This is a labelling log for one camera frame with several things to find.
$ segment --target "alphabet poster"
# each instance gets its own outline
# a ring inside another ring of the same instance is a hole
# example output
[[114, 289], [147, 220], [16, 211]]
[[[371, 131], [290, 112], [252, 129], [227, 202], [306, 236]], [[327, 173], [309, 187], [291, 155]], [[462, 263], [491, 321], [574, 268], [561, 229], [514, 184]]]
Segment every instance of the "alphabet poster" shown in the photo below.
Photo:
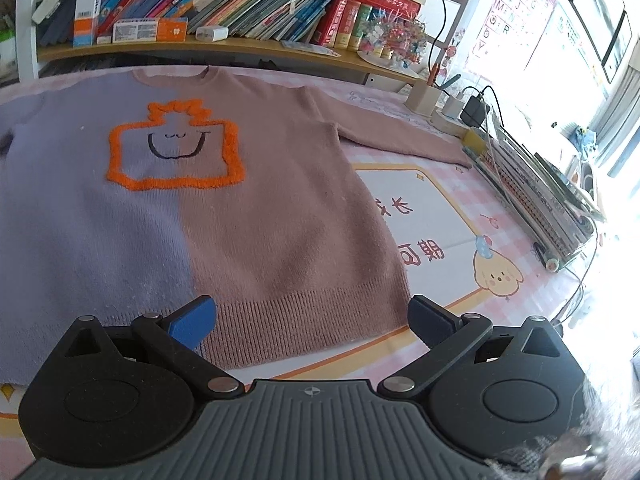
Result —
[[465, 68], [490, 80], [496, 72], [524, 70], [556, 0], [495, 0]]

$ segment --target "pink checkered tablecloth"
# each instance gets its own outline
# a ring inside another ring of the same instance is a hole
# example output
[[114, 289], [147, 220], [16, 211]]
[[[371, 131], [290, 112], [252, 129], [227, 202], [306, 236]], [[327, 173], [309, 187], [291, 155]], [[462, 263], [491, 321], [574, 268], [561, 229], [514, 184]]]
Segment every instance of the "pink checkered tablecloth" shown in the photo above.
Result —
[[[183, 76], [199, 73], [202, 67], [154, 66], [146, 67], [145, 70], [149, 75]], [[225, 70], [288, 87], [316, 86], [341, 101], [408, 121], [450, 142], [459, 142], [435, 130], [425, 119], [412, 114], [402, 104], [404, 96], [398, 94], [314, 76], [244, 68], [226, 68]], [[82, 78], [99, 76], [105, 72], [107, 71], [99, 70], [56, 76], [0, 89], [0, 104], [19, 96], [64, 88]], [[458, 202], [462, 211], [482, 231], [482, 234], [491, 238], [492, 249], [512, 260], [520, 269], [524, 282], [517, 294], [510, 298], [490, 296], [475, 308], [476, 312], [486, 315], [493, 320], [494, 324], [519, 326], [527, 316], [532, 314], [551, 317], [574, 293], [578, 285], [577, 280], [569, 273], [550, 274], [543, 269], [532, 250], [532, 240], [507, 212], [494, 195], [492, 188], [475, 169], [460, 168], [414, 156], [380, 152], [348, 141], [342, 141], [341, 144], [347, 158], [354, 163], [413, 164], [424, 168]], [[580, 264], [581, 262], [578, 262], [578, 269], [576, 269], [578, 275], [582, 274], [582, 270], [579, 269]], [[400, 333], [395, 336], [395, 340], [407, 336]], [[348, 348], [344, 350], [345, 352], [341, 355], [348, 356], [345, 359], [354, 358], [351, 350]], [[342, 378], [369, 378], [373, 384], [376, 384], [381, 378], [417, 358], [425, 350], [426, 347], [414, 338], [406, 341], [405, 344], [389, 346], [382, 357], [363, 362], [361, 365], [357, 363], [351, 365], [348, 372], [340, 372], [338, 375]], [[318, 360], [324, 360], [326, 357], [325, 353], [320, 352]], [[298, 365], [290, 365], [289, 368], [297, 368], [296, 372], [300, 373], [304, 371], [304, 368]], [[260, 372], [261, 376], [267, 373], [266, 368]], [[278, 374], [279, 372], [275, 371], [268, 376]], [[252, 372], [248, 371], [246, 380], [245, 378], [241, 380], [246, 383], [251, 377]], [[32, 457], [17, 425], [17, 407], [24, 388], [15, 384], [2, 384], [1, 380], [2, 378], [0, 378], [0, 480], [8, 480], [27, 466]], [[5, 404], [2, 403], [4, 398], [7, 400]]]

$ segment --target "smiley face design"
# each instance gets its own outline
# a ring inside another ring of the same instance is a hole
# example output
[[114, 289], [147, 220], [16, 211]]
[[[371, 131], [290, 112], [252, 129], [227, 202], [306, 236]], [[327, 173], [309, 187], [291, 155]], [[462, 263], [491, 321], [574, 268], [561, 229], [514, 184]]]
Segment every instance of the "smiley face design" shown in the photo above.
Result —
[[[178, 154], [178, 155], [163, 155], [162, 153], [160, 153], [158, 151], [158, 149], [156, 148], [156, 145], [154, 144], [154, 134], [148, 134], [147, 137], [147, 142], [149, 145], [149, 150], [151, 150], [151, 153], [153, 153], [157, 158], [163, 158], [164, 160], [177, 160], [178, 158], [191, 158], [192, 156], [196, 156], [198, 153], [201, 152], [202, 147], [204, 146], [204, 141], [206, 140], [206, 135], [211, 133], [211, 130], [205, 131], [205, 130], [198, 130], [198, 133], [200, 134], [198, 137], [198, 143], [196, 145], [196, 147], [193, 149], [192, 152], [189, 152], [185, 155], [182, 154]], [[164, 138], [165, 139], [184, 139], [187, 136], [187, 133], [182, 133], [182, 134], [164, 134]]]
[[[216, 188], [244, 180], [235, 123], [211, 119], [200, 99], [147, 108], [146, 121], [111, 130], [107, 180], [131, 191]], [[145, 157], [151, 159], [144, 163]]]

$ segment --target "bookshelf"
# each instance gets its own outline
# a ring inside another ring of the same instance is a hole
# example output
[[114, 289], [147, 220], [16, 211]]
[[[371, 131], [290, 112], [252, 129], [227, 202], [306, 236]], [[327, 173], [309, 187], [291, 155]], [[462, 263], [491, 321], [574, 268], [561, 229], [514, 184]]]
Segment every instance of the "bookshelf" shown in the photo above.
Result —
[[[456, 29], [465, 27], [468, 17], [473, 13], [474, 3], [469, 0], [451, 0], [460, 4], [449, 33], [442, 41], [435, 44], [443, 50], [450, 44]], [[412, 82], [411, 76], [399, 74], [380, 68], [361, 60], [354, 52], [341, 51], [340, 57], [318, 56], [307, 52], [284, 49], [276, 41], [257, 41], [246, 38], [229, 38], [216, 43], [200, 43], [193, 37], [188, 37], [185, 43], [123, 43], [102, 44], [87, 48], [73, 49], [70, 45], [57, 45], [45, 48], [36, 47], [36, 27], [31, 17], [36, 0], [16, 0], [16, 47], [18, 60], [18, 74], [21, 82], [32, 81], [38, 78], [39, 69], [43, 63], [54, 59], [65, 59], [77, 56], [90, 56], [94, 54], [106, 54], [110, 52], [171, 52], [171, 51], [209, 51], [209, 52], [237, 52], [242, 54], [255, 54], [258, 56], [273, 56], [284, 59], [306, 60], [308, 62], [327, 64], [357, 70], [364, 73], [386, 76], [404, 82]]]
[[53, 61], [56, 59], [68, 59], [79, 56], [92, 56], [97, 54], [116, 54], [124, 52], [158, 52], [158, 51], [192, 51], [192, 52], [233, 52], [238, 54], [255, 54], [256, 56], [280, 57], [286, 59], [298, 59], [311, 63], [319, 63], [347, 70], [373, 73], [398, 79], [407, 83], [413, 83], [415, 78], [393, 72], [386, 68], [377, 67], [360, 59], [355, 52], [337, 50], [340, 57], [320, 56], [310, 52], [291, 50], [284, 48], [275, 40], [250, 40], [249, 38], [228, 38], [215, 43], [196, 41], [193, 36], [187, 36], [186, 41], [162, 42], [162, 43], [109, 43], [98, 44], [80, 48], [62, 44], [38, 48], [38, 61]]

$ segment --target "black smile line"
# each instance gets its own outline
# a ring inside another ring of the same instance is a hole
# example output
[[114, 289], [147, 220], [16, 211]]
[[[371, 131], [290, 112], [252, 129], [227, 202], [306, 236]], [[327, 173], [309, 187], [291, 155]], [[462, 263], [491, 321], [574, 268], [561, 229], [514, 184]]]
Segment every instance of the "black smile line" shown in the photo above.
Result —
[[151, 153], [153, 153], [158, 158], [164, 158], [164, 160], [169, 160], [171, 158], [174, 158], [174, 159], [175, 158], [190, 158], [190, 157], [196, 156], [198, 153], [200, 153], [200, 150], [202, 149], [202, 146], [204, 145], [205, 132], [201, 132], [200, 133], [200, 140], [198, 141], [198, 145], [196, 146], [196, 149], [193, 150], [188, 155], [177, 155], [177, 156], [164, 156], [164, 155], [161, 155], [160, 153], [158, 153], [158, 150], [156, 150], [156, 147], [154, 146], [154, 141], [153, 141], [152, 137], [153, 137], [153, 134], [149, 134], [148, 135], [149, 149], [151, 150]]

